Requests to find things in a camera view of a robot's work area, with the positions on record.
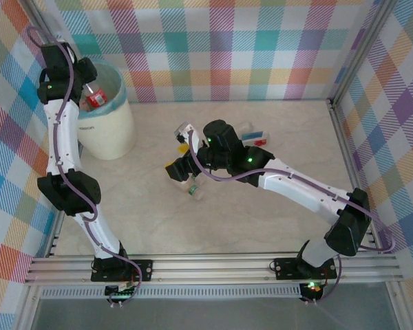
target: plastic container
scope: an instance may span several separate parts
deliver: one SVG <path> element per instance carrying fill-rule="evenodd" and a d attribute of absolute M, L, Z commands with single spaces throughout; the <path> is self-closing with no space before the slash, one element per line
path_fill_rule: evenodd
<path fill-rule="evenodd" d="M 114 160 L 136 143 L 134 119 L 121 73 L 106 61 L 92 62 L 98 71 L 96 84 L 104 91 L 107 102 L 90 112 L 80 111 L 78 140 L 94 157 Z"/>
<path fill-rule="evenodd" d="M 267 131 L 252 132 L 242 135 L 244 146 L 266 146 L 269 143 L 269 133 Z"/>

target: colorful checkered pattern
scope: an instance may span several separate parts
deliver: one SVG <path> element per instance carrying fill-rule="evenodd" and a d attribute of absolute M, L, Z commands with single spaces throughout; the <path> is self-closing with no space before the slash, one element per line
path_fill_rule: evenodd
<path fill-rule="evenodd" d="M 11 327 L 54 218 L 36 187 L 47 164 L 47 122 L 36 96 L 41 60 L 25 35 L 29 24 L 17 0 L 0 1 L 0 329 Z"/>
<path fill-rule="evenodd" d="M 373 18 L 375 17 L 375 14 L 377 13 L 377 10 L 383 0 L 374 0 L 372 7 L 369 10 L 369 13 L 367 14 L 366 19 L 363 22 L 363 25 L 361 26 L 361 29 L 359 29 L 359 32 L 357 34 L 357 37 L 355 38 L 352 47 L 349 50 L 349 53 L 344 60 L 343 66 L 341 67 L 341 70 L 339 70 L 337 79 L 335 79 L 335 83 L 332 86 L 332 89 L 329 93 L 329 98 L 333 98 L 335 93 L 338 90 L 339 84 L 343 80 L 344 76 L 346 75 L 346 72 L 349 68 L 349 66 L 352 64 L 353 59 L 357 56 L 358 52 L 358 46 L 363 42 L 364 38 L 367 36 L 366 31 L 370 27 L 370 24 L 373 22 Z"/>
<path fill-rule="evenodd" d="M 45 10 L 45 0 L 35 2 Z M 82 55 L 123 71 L 131 101 L 159 102 L 326 98 L 366 2 L 58 0 L 56 7 Z"/>
<path fill-rule="evenodd" d="M 413 304 L 413 0 L 400 0 L 340 115 L 373 212 L 396 237 Z"/>

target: aluminum rail frame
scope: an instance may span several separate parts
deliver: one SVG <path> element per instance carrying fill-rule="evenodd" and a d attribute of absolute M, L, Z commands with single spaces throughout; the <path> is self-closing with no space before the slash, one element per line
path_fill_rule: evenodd
<path fill-rule="evenodd" d="M 150 285 L 239 285 L 308 283 L 309 280 L 276 280 L 269 264 L 275 258 L 294 258 L 297 252 L 252 254 L 162 254 L 129 256 L 153 260 Z M 359 252 L 342 258 L 342 283 L 373 283 L 402 279 L 396 257 L 391 254 Z M 101 285 L 90 281 L 93 256 L 53 256 L 33 260 L 26 284 Z M 120 283 L 107 282 L 106 285 Z"/>

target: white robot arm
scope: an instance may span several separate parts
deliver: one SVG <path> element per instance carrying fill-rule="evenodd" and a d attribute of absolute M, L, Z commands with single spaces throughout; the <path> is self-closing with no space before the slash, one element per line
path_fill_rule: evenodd
<path fill-rule="evenodd" d="M 65 58 L 65 50 L 69 51 L 73 64 Z M 110 230 L 101 211 L 98 182 L 82 171 L 78 153 L 77 104 L 83 85 L 96 78 L 95 66 L 88 58 L 77 60 L 65 42 L 43 45 L 41 51 L 47 67 L 41 72 L 37 95 L 47 117 L 49 161 L 46 176 L 38 178 L 37 185 L 58 210 L 72 216 L 84 229 L 95 250 L 91 281 L 150 281 L 152 261 L 128 259 L 123 245 Z M 70 70 L 74 74 L 72 89 L 68 90 L 72 75 Z"/>
<path fill-rule="evenodd" d="M 320 274 L 321 268 L 327 268 L 327 262 L 338 254 L 354 256 L 357 253 L 370 218 L 352 204 L 368 210 L 364 191 L 347 192 L 330 187 L 301 174 L 259 147 L 243 146 L 233 127 L 223 120 L 208 123 L 203 133 L 208 145 L 190 124 L 182 124 L 175 132 L 179 142 L 192 143 L 192 150 L 166 167 L 170 178 L 181 182 L 189 173 L 197 175 L 204 172 L 204 168 L 224 168 L 232 178 L 204 173 L 218 181 L 236 179 L 274 191 L 320 215 L 331 229 L 324 237 L 307 241 L 299 252 L 294 267 L 303 278 Z"/>

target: purple cable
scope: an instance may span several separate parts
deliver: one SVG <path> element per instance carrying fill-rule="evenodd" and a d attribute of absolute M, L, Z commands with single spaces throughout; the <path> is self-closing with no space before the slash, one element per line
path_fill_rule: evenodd
<path fill-rule="evenodd" d="M 353 208 L 356 208 L 358 211 L 364 213 L 365 215 L 367 215 L 368 217 L 370 217 L 373 221 L 376 221 L 377 223 L 379 223 L 380 225 L 382 225 L 383 228 L 384 228 L 383 230 L 385 230 L 385 231 L 388 233 L 388 235 L 389 235 L 389 237 L 390 237 L 390 239 L 391 239 L 391 241 L 392 241 L 390 247 L 386 247 L 386 248 L 383 248 L 383 249 L 379 249 L 379 248 L 375 248 L 375 247 L 368 247 L 368 246 L 363 246 L 363 245 L 360 245 L 360 248 L 363 248 L 363 249 L 365 249 L 365 250 L 378 251 L 378 252 L 390 252 L 390 251 L 392 251 L 392 250 L 394 249 L 394 247 L 395 247 L 395 245 L 396 245 L 396 241 L 394 240 L 394 237 L 393 237 L 393 235 L 392 235 L 392 232 L 390 231 L 389 228 L 387 228 L 387 227 L 381 222 L 381 220 L 379 220 L 378 218 L 374 217 L 374 216 L 372 215 L 372 213 L 370 213 L 370 211 L 366 210 L 365 208 L 362 208 L 361 206 L 359 206 L 359 205 L 357 205 L 357 204 L 355 204 L 355 203 L 352 203 L 351 201 L 348 201 L 347 199 L 345 199 L 345 198 L 343 198 L 343 197 L 337 196 L 336 194 L 334 194 L 334 193 L 331 192 L 330 190 L 327 190 L 327 189 L 325 189 L 325 188 L 322 188 L 322 187 L 314 184 L 313 182 L 305 179 L 304 177 L 300 177 L 299 175 L 293 174 L 293 173 L 288 172 L 288 171 L 286 171 L 286 170 L 279 170 L 279 169 L 276 169 L 276 168 L 258 168 L 258 169 L 256 169 L 256 170 L 249 170 L 248 172 L 245 172 L 245 173 L 236 175 L 236 176 L 234 176 L 234 177 L 218 177 L 218 176 L 215 176 L 214 174 L 209 173 L 209 172 L 201 165 L 201 163 L 199 162 L 199 159 L 198 159 L 197 155 L 196 155 L 195 152 L 194 152 L 193 141 L 192 141 L 192 139 L 193 139 L 193 131 L 191 130 L 190 132 L 188 132 L 188 135 L 189 135 L 189 147 L 190 147 L 191 155 L 193 156 L 193 160 L 194 160 L 195 164 L 197 165 L 197 167 L 200 169 L 200 171 L 201 171 L 202 173 L 204 173 L 207 177 L 210 177 L 211 179 L 214 179 L 214 180 L 216 180 L 216 181 L 223 181 L 223 182 L 229 182 L 229 181 L 238 180 L 238 179 L 241 179 L 241 178 L 243 178 L 243 177 L 247 177 L 247 176 L 249 176 L 249 175 L 256 174 L 256 173 L 275 173 L 275 174 L 279 174 L 279 175 L 284 175 L 284 176 L 286 176 L 286 177 L 292 177 L 293 179 L 296 179 L 297 181 L 301 181 L 301 182 L 303 182 L 304 184 L 306 184 L 306 185 L 308 185 L 308 186 L 311 186 L 311 187 L 317 189 L 318 191 L 327 194 L 328 196 L 330 196 L 330 197 L 332 197 L 332 198 L 337 198 L 339 201 L 342 201 L 343 203 L 346 203 L 347 205 L 352 206 Z"/>
<path fill-rule="evenodd" d="M 337 257 L 338 257 L 338 264 L 339 264 L 337 280 L 335 281 L 335 284 L 333 285 L 332 289 L 327 294 L 325 294 L 323 297 L 321 297 L 320 301 L 327 299 L 327 297 L 332 295 L 333 291 L 335 291 L 337 285 L 339 284 L 339 281 L 341 280 L 341 273 L 343 272 L 343 265 L 341 263 L 341 257 L 339 256 L 339 254 L 337 255 Z"/>
<path fill-rule="evenodd" d="M 59 173 L 60 173 L 61 178 L 64 180 L 64 182 L 66 183 L 66 185 L 70 188 L 70 190 L 72 190 L 72 191 L 73 191 L 74 193 L 76 193 L 79 197 L 81 197 L 81 198 L 82 198 L 87 204 L 89 204 L 90 207 L 92 208 L 92 211 L 93 211 L 93 213 L 94 213 L 94 216 L 93 216 L 92 218 L 83 217 L 84 224 L 85 224 L 85 228 L 86 228 L 87 233 L 89 234 L 89 236 L 92 238 L 92 241 L 93 241 L 98 247 L 100 247 L 102 251 L 110 254 L 111 256 L 114 256 L 114 257 L 116 257 L 116 258 L 118 258 L 118 259 L 120 259 L 120 260 L 123 260 L 123 261 L 125 261 L 125 262 L 130 263 L 131 265 L 133 265 L 133 266 L 136 268 L 136 270 L 138 271 L 138 273 L 139 273 L 139 282 L 138 282 L 138 284 L 137 284 L 137 286 L 136 286 L 133 294 L 132 294 L 127 300 L 124 301 L 124 305 L 126 305 L 127 303 L 129 303 L 129 302 L 133 299 L 133 297 L 137 294 L 137 292 L 138 292 L 138 290 L 139 290 L 139 287 L 140 287 L 140 285 L 141 285 L 141 283 L 142 283 L 142 271 L 140 270 L 139 266 L 138 266 L 135 262 L 131 261 L 131 260 L 128 259 L 128 258 L 124 258 L 123 256 L 120 256 L 120 255 L 117 254 L 117 253 L 114 253 L 114 252 L 108 250 L 106 247 L 103 246 L 102 243 L 98 242 L 98 239 L 96 239 L 96 237 L 94 236 L 93 232 L 90 230 L 90 227 L 89 227 L 89 222 L 95 221 L 96 218 L 98 217 L 98 209 L 96 208 L 95 203 L 92 202 L 92 200 L 90 200 L 90 198 L 88 198 L 86 195 L 84 195 L 79 189 L 77 189 L 77 188 L 69 181 L 69 179 L 66 177 L 66 175 L 65 175 L 65 173 L 64 173 L 64 171 L 63 171 L 63 168 L 61 167 L 61 165 L 62 165 L 63 163 L 60 161 L 59 148 L 58 148 L 58 126 L 59 126 L 59 124 L 61 123 L 61 116 L 63 115 L 64 108 L 65 108 L 65 106 L 66 106 L 66 104 L 67 104 L 67 101 L 69 100 L 70 94 L 71 94 L 71 92 L 72 92 L 72 87 L 73 87 L 73 85 L 74 85 L 74 68 L 73 68 L 72 60 L 70 59 L 70 56 L 69 56 L 69 54 L 67 53 L 67 50 L 57 41 L 56 38 L 54 38 L 50 33 L 46 32 L 45 30 L 30 25 L 30 26 L 28 26 L 28 28 L 26 29 L 26 33 L 27 33 L 27 35 L 29 36 L 29 39 L 30 39 L 37 47 L 41 47 L 41 45 L 39 45 L 39 44 L 34 40 L 34 38 L 32 37 L 32 35 L 31 35 L 31 33 L 30 33 L 30 31 L 32 31 L 32 30 L 37 31 L 38 33 L 44 35 L 44 36 L 45 36 L 47 39 L 49 39 L 51 42 L 53 42 L 53 43 L 61 50 L 61 52 L 63 53 L 63 55 L 64 55 L 64 57 L 65 57 L 65 59 L 66 59 L 66 61 L 67 61 L 67 66 L 68 66 L 68 68 L 69 68 L 69 85 L 67 86 L 67 91 L 66 91 L 66 94 L 64 95 L 63 102 L 61 103 L 60 109 L 59 109 L 59 111 L 58 111 L 58 113 L 57 113 L 57 115 L 56 115 L 55 123 L 54 123 L 54 130 L 53 130 L 53 145 L 54 145 L 53 147 L 54 147 L 54 154 L 55 154 L 55 162 L 56 162 L 56 165 L 57 165 L 57 167 L 58 167 L 58 170 L 59 170 Z M 114 302 L 113 302 L 113 300 L 112 300 L 112 296 L 113 296 L 112 294 L 109 296 L 109 302 L 110 302 L 111 306 L 113 307 L 113 306 L 114 306 Z"/>

